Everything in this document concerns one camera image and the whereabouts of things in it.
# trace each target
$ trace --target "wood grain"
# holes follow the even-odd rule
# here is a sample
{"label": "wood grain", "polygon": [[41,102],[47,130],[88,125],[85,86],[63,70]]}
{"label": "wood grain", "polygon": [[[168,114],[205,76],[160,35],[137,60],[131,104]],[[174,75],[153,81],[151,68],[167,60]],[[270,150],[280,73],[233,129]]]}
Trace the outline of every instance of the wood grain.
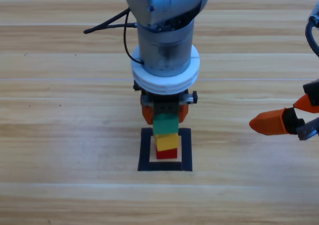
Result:
{"label": "wood grain", "polygon": [[83,34],[125,0],[0,0],[0,224],[319,224],[318,138],[249,127],[318,78],[304,36],[315,3],[209,0],[194,35],[199,103],[181,125],[194,172],[141,173],[147,124],[123,30]]}

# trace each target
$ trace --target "gray cylinder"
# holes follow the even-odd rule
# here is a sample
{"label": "gray cylinder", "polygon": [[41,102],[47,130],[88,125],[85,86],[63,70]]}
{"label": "gray cylinder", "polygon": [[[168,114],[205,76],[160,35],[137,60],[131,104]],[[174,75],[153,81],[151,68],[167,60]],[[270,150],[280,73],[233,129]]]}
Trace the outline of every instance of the gray cylinder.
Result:
{"label": "gray cylinder", "polygon": [[138,24],[140,58],[144,69],[159,77],[183,73],[190,64],[194,20],[175,31],[151,31]]}

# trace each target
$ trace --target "black square outline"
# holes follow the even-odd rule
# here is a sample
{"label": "black square outline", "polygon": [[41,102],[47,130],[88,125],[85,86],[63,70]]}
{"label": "black square outline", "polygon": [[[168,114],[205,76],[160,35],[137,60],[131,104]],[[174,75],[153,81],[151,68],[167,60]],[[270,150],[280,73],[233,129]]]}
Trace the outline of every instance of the black square outline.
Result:
{"label": "black square outline", "polygon": [[180,128],[181,162],[150,162],[152,128],[142,128],[138,171],[193,171],[191,129]]}

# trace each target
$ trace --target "green lego brick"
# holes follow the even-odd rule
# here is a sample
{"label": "green lego brick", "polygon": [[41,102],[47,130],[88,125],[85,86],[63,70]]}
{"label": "green lego brick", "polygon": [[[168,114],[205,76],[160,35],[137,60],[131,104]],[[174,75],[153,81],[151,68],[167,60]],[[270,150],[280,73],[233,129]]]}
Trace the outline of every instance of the green lego brick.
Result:
{"label": "green lego brick", "polygon": [[178,133],[179,116],[178,114],[159,114],[153,118],[153,133],[174,134]]}

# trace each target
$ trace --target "white ring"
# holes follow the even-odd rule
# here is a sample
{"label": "white ring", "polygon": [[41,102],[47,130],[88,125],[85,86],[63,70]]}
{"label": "white ring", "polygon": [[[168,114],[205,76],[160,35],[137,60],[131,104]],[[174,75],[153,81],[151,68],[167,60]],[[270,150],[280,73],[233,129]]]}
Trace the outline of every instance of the white ring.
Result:
{"label": "white ring", "polygon": [[[132,54],[139,59],[140,49],[137,46]],[[173,77],[158,77],[148,73],[139,63],[132,61],[132,73],[136,83],[144,90],[159,94],[170,95],[181,93],[190,88],[196,81],[199,72],[200,58],[195,46],[192,46],[190,65],[185,72]]]}

